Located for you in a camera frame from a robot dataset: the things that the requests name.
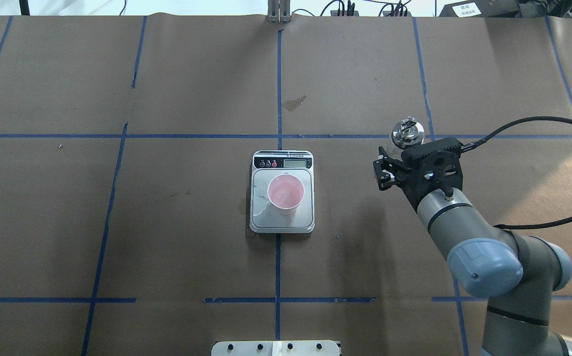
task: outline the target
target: white mounting plate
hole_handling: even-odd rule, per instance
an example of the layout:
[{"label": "white mounting plate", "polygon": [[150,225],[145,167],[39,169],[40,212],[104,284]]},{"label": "white mounting plate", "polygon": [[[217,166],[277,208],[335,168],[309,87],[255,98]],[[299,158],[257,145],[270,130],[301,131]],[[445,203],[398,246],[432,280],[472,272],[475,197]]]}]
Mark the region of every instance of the white mounting plate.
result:
[{"label": "white mounting plate", "polygon": [[[268,200],[268,184],[280,174],[292,174],[304,184],[304,198],[295,213],[284,216]],[[315,228],[315,184],[306,168],[256,169],[251,174],[250,228],[255,232],[307,234]]]},{"label": "white mounting plate", "polygon": [[339,345],[331,340],[219,342],[213,345],[211,356],[341,356]]}]

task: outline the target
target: black rubber band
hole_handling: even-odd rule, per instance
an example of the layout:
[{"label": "black rubber band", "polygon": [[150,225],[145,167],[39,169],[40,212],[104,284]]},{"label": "black rubber band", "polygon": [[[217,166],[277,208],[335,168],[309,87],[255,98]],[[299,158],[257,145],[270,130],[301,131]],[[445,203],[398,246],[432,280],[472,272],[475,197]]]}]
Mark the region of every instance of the black rubber band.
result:
[{"label": "black rubber band", "polygon": [[458,208],[458,207],[471,207],[472,208],[473,205],[470,205],[469,203],[457,203],[457,204],[447,205],[446,207],[440,209],[440,211],[435,213],[431,217],[431,220],[429,220],[429,224],[427,224],[427,232],[429,232],[431,230],[431,224],[435,221],[435,219],[440,217],[442,214],[448,212],[449,210],[451,210],[453,208]]},{"label": "black rubber band", "polygon": [[559,340],[559,343],[561,344],[561,350],[563,351],[563,356],[570,356],[570,351],[567,349],[567,345],[565,345],[565,340],[563,340],[563,337],[561,336],[561,334],[557,334],[554,333],[555,336],[557,336],[557,339]]},{"label": "black rubber band", "polygon": [[510,311],[502,311],[501,309],[497,309],[497,308],[492,307],[492,306],[487,306],[486,311],[491,312],[493,314],[501,315],[503,317],[512,318],[514,320],[527,322],[528,324],[534,324],[534,325],[538,325],[538,326],[548,326],[550,324],[549,320],[526,317],[526,316],[519,315],[516,313],[510,313]]}]

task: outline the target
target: scale weighing platform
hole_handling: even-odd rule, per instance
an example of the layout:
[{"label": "scale weighing platform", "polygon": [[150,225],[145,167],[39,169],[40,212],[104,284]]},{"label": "scale weighing platform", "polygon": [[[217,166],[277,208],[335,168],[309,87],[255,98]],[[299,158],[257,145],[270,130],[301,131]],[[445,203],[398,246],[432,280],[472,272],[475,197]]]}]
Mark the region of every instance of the scale weighing platform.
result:
[{"label": "scale weighing platform", "polygon": [[[271,234],[307,234],[315,228],[313,155],[308,151],[257,151],[250,178],[250,228]],[[292,215],[282,215],[268,200],[268,184],[281,174],[301,180],[304,196]]]}]

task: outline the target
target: pink cup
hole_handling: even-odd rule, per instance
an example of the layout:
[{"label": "pink cup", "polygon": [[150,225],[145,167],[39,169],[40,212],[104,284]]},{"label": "pink cup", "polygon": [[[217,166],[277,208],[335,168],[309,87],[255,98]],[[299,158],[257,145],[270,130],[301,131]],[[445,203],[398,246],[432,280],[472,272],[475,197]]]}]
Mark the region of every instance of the pink cup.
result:
[{"label": "pink cup", "polygon": [[304,198],[304,184],[290,174],[280,174],[268,184],[268,200],[285,216],[297,210]]}]

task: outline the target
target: scale control panel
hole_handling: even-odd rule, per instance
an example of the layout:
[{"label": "scale control panel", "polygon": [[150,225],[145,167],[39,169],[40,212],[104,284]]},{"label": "scale control panel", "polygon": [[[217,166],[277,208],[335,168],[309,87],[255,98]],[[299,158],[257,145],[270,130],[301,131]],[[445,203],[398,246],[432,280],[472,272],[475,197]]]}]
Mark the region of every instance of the scale control panel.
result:
[{"label": "scale control panel", "polygon": [[308,151],[257,151],[253,155],[253,167],[312,169],[313,155]]}]

